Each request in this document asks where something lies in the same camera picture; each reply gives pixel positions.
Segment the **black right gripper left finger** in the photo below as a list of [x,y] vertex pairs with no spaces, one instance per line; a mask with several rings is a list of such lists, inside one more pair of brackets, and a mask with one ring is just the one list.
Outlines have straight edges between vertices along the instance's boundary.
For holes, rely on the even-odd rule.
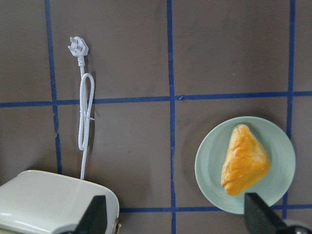
[[97,195],[91,200],[78,225],[58,231],[59,234],[104,234],[107,230],[106,196]]

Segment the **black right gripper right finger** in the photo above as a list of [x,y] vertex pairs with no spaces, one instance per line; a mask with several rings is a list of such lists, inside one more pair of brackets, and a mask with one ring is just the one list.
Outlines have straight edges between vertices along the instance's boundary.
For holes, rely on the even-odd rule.
[[257,193],[244,195],[244,221],[251,234],[310,234],[300,224],[286,224]]

